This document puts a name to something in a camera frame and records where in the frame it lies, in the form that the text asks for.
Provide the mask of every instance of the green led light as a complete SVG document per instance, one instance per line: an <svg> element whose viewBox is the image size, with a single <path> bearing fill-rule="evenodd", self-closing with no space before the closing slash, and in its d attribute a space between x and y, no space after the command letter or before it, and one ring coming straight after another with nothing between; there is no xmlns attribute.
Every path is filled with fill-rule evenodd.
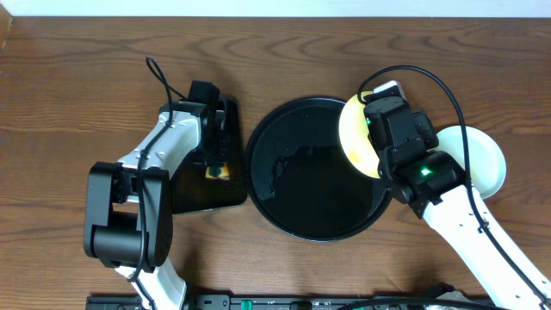
<svg viewBox="0 0 551 310"><path fill-rule="evenodd" d="M424 167L422 170L421 170L421 174L426 177L427 175L429 175L430 173L432 173L432 171L430 171L428 168Z"/></svg>

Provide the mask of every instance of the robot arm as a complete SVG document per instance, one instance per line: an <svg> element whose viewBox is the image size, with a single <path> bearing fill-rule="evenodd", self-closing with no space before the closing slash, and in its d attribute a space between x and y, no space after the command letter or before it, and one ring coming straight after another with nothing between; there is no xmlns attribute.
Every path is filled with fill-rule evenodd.
<svg viewBox="0 0 551 310"><path fill-rule="evenodd" d="M140 151L165 126L168 104L160 109L157 125L133 151L117 163L98 162L90 170L84 226L84 251L89 257L100 259L106 267L128 278L139 261L139 217L145 216L144 272L132 283L142 298L143 308L183 307L186 283L168 259L173 213L170 182L184 159L206 166L207 171L212 168L211 177L222 173L231 139L225 126L227 100L231 99L221 99L211 83L194 81L189 98L172 103L172 124L152 145L142 170L145 215L117 211L114 204L138 202Z"/></svg>
<svg viewBox="0 0 551 310"><path fill-rule="evenodd" d="M411 111L396 82L368 99L364 114L370 120L369 137L381 159L379 175L393 197L449 242L498 307L548 309L480 230L468 200L465 171L446 152L430 150L438 140L426 113ZM475 188L473 192L493 237L549 301L549 280L501 228Z"/></svg>
<svg viewBox="0 0 551 310"><path fill-rule="evenodd" d="M488 222L495 239L515 261L520 270L542 292L551 293L549 280L530 262L515 242L493 218L476 189L476 207ZM499 254L490 239L479 232L467 190L460 185L443 193L442 202L429 203L423 219L448 241L498 307L509 309L542 309L540 299Z"/></svg>

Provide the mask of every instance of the cable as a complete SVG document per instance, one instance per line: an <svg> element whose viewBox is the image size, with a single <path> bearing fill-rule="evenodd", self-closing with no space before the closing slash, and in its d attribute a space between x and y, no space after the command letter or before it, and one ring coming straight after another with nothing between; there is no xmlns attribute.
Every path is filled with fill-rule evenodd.
<svg viewBox="0 0 551 310"><path fill-rule="evenodd" d="M147 293L147 291L144 288L144 285L141 283L140 280L136 281L136 286L138 287L139 292L147 299L147 302L149 302L149 310L156 310L155 308L155 301L153 298Z"/></svg>
<svg viewBox="0 0 551 310"><path fill-rule="evenodd" d="M147 63L147 67L153 73L153 76L155 76L155 78L157 78L157 80L159 80L162 84L166 84L165 86L167 86L169 88L169 90L172 90L175 94L180 96L180 98L182 98L183 100L186 100L186 96L182 95L182 93L180 93L178 90L173 89L172 86L170 86L168 83L166 83L166 79L162 75L162 72L161 72L161 74L157 74L153 70L151 64L149 62L146 62L146 63Z"/></svg>
<svg viewBox="0 0 551 310"><path fill-rule="evenodd" d="M502 307L481 305L474 302L465 302L465 301L449 301L449 300L438 300L430 298L381 298L381 299L372 299L368 301L358 301L351 303L346 306L337 308L337 310L355 310L361 307L372 307L372 306L388 306L388 305L419 305L419 306L443 306L443 307L455 307L458 309L467 309L467 310L506 310Z"/></svg>
<svg viewBox="0 0 551 310"><path fill-rule="evenodd" d="M144 179L142 176L142 169L144 167L145 160L147 159L147 154L149 154L149 151L157 142L157 140L163 135L163 133L170 128L170 125L172 125L172 114L173 114L173 108L172 108L172 96L170 95L170 86L166 82L166 78L164 77L163 71L161 68L157 65L157 62L153 57L147 56L145 58L145 63L147 64L147 67L149 70L153 73L155 77L158 77L160 81L163 83L164 88L166 90L166 96L168 98L168 104L169 104L169 118L164 123L164 127L161 128L161 130L147 143L147 145L139 152L139 159L138 159L138 167L136 169L137 174L137 186L136 191L138 192L138 201L139 201L139 214L140 214L140 229L141 229L141 243L139 246L139 260L138 264L136 265L136 270L132 273L132 275L127 279L129 282L136 282L138 280L139 273L141 272L144 262L146 260L146 254L147 254L147 231L146 231L146 223L145 223L145 203L144 203ZM158 74L153 70L152 68L155 66L155 69L157 70Z"/></svg>
<svg viewBox="0 0 551 310"><path fill-rule="evenodd" d="M473 210L473 214L476 217L476 220L480 224L479 231L481 233L484 232L486 236L488 236L488 238L490 239L490 242L492 242L493 246L496 248L499 254L501 254L503 259L510 265L510 267L513 270L515 270L518 276L524 281L524 283L526 283L526 285L528 285L528 287L532 290L532 292L534 292L534 295L536 295L542 301L542 304L547 305L548 307L551 308L551 300L548 299L545 296L545 294L542 293L537 288L537 286L523 273L522 270L520 270L520 268L518 268L518 266L515 264L515 262L513 262L513 260L509 257L509 255L507 255L507 253L505 252L503 247L501 247L501 245L495 239L495 237L493 237L492 233L490 232L490 228L488 227L488 222L484 221L484 219L480 215L478 208L476 207L476 204L474 203L474 195L473 195L473 188L472 188L473 185L471 183L471 164L468 156L467 126L465 125L465 119L463 118L461 107L459 106L459 103L455 99L454 94L452 94L451 90L449 90L448 86L446 86L446 84L440 78L430 73L429 71L426 71L425 69L416 67L414 65L394 65L394 66L390 66L388 68L377 71L376 73L371 75L371 77L368 77L365 81L363 81L363 83L360 85L360 89L358 90L358 93L356 94L358 101L362 103L367 103L362 98L362 92L365 86L369 82L371 82L374 78L377 78L383 73L395 71L395 70L410 70L410 71L415 71L415 72L424 74L426 77L436 82L438 86L440 86L440 88L444 90L446 95L448 95L449 100L454 105L455 112L457 113L457 118L459 119L459 125L461 127L461 136L463 139L463 155L465 157L465 187L467 188L468 201L471 205L471 209Z"/></svg>

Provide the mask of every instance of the black plate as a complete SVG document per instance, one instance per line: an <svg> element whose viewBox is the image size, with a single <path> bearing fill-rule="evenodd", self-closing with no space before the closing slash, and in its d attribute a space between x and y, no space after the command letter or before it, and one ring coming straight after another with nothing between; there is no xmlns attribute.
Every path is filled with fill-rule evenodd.
<svg viewBox="0 0 551 310"><path fill-rule="evenodd" d="M248 192L263 216L295 237L332 241L369 227L391 196L344 156L338 118L345 101L308 97L282 105L245 152Z"/></svg>

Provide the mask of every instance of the yellow object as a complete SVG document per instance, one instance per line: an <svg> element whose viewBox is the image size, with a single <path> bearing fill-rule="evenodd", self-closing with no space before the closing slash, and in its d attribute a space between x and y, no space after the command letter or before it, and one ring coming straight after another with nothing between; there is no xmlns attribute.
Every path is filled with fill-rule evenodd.
<svg viewBox="0 0 551 310"><path fill-rule="evenodd" d="M373 92L364 91L363 96ZM368 139L368 120L363 115L365 105L353 96L344 105L338 120L338 136L348 160L368 177L380 178L377 167L379 157Z"/></svg>
<svg viewBox="0 0 551 310"><path fill-rule="evenodd" d="M224 164L222 167L207 167L205 178L227 181L230 179L230 168L227 164Z"/></svg>

